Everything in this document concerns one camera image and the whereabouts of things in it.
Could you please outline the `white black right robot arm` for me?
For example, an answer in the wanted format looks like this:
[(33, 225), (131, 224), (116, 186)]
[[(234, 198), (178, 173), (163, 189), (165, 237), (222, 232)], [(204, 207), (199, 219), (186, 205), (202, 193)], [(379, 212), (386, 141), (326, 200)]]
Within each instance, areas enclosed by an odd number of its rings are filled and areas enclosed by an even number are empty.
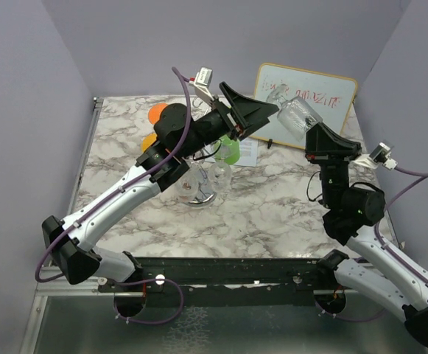
[(428, 348), (428, 270), (409, 258), (379, 233), (385, 216), (384, 192), (367, 182), (350, 184), (348, 166), (354, 162), (375, 169), (394, 170), (391, 149), (380, 143), (362, 153), (358, 142), (341, 137), (322, 122), (305, 133), (305, 157), (320, 168), (326, 234), (364, 257), (373, 267), (366, 271), (339, 251), (327, 254), (316, 271), (324, 288), (341, 284), (367, 296), (404, 323), (407, 332)]

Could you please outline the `clear short tumbler glass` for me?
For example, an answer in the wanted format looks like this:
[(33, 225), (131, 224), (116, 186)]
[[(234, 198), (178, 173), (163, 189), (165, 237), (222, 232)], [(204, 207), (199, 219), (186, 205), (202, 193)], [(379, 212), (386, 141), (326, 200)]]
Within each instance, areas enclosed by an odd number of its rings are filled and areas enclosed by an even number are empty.
[(278, 106), (277, 120), (297, 141), (302, 141), (306, 133), (323, 118), (300, 96), (287, 98), (288, 86), (281, 84), (267, 96), (266, 102)]

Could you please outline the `dark orange plastic wine glass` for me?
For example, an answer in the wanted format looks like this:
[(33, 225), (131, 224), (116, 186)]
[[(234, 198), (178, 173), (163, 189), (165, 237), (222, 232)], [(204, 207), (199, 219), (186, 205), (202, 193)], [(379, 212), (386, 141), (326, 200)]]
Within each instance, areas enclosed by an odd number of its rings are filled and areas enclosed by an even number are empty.
[(158, 103), (150, 108), (148, 111), (148, 120), (152, 125), (159, 121), (161, 118), (161, 113), (166, 107), (166, 103)]

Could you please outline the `clear wine glass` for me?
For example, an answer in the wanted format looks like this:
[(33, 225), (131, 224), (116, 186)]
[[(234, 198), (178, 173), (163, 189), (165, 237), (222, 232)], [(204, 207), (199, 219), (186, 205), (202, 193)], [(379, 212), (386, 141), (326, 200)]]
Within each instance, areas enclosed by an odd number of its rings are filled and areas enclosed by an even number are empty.
[(208, 181), (212, 190), (222, 195), (228, 191), (231, 185), (232, 169), (227, 163), (227, 158), (231, 155), (230, 148), (218, 142), (214, 145), (216, 153), (214, 154), (214, 163), (208, 169)]
[(175, 183), (175, 191), (180, 202), (185, 204), (200, 203), (200, 188), (203, 175), (199, 164), (190, 164), (189, 170)]

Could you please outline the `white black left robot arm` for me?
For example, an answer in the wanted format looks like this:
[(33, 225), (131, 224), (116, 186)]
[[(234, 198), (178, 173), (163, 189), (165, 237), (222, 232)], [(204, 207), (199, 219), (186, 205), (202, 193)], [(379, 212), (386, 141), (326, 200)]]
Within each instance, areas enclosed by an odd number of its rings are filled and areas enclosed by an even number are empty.
[(227, 103), (213, 99), (211, 110), (199, 119), (193, 119), (190, 103), (165, 107), (154, 125), (155, 141), (121, 179), (81, 210), (62, 219), (50, 216), (42, 223), (45, 255), (70, 284), (99, 276), (115, 280), (125, 291), (136, 289), (141, 280), (136, 261), (127, 252), (98, 249), (99, 239), (126, 214), (185, 175), (187, 158), (222, 136), (249, 137), (278, 111), (276, 105), (245, 97), (226, 83), (220, 88)]

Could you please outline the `light orange plastic wine glass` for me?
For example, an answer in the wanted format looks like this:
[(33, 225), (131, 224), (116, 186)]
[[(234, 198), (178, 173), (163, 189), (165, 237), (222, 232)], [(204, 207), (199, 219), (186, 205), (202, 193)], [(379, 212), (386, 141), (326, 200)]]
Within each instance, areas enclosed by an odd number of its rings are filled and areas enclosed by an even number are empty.
[(156, 139), (157, 139), (156, 133), (151, 133), (146, 137), (144, 137), (144, 139), (141, 142), (141, 151), (145, 152), (151, 146), (151, 144), (153, 144), (156, 141)]

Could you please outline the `green plastic wine glass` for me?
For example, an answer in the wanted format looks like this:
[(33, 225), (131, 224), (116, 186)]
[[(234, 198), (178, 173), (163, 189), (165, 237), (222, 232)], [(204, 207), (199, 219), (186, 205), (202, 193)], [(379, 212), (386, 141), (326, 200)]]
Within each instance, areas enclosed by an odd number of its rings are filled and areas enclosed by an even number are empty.
[(226, 164), (236, 164), (240, 159), (239, 142), (228, 136), (222, 136), (213, 145), (214, 159), (224, 161)]

